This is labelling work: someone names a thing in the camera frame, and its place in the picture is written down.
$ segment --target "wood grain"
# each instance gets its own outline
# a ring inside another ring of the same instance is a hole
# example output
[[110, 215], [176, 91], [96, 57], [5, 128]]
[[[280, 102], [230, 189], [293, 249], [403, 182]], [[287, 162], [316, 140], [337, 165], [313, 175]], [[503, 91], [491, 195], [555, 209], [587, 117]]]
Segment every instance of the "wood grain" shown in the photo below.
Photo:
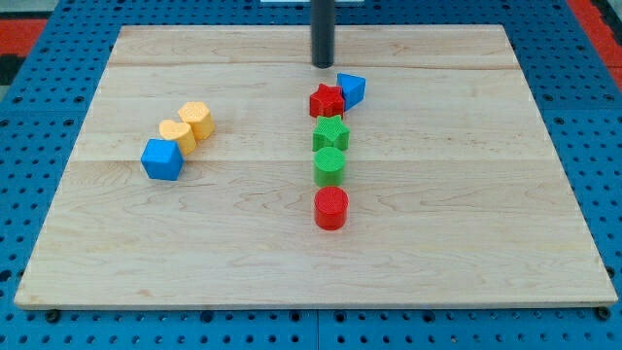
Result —
[[[126, 27], [17, 291], [32, 309], [498, 308], [617, 300], [500, 26]], [[313, 222], [308, 96], [367, 77], [343, 188]], [[206, 101], [177, 182], [139, 157]]]

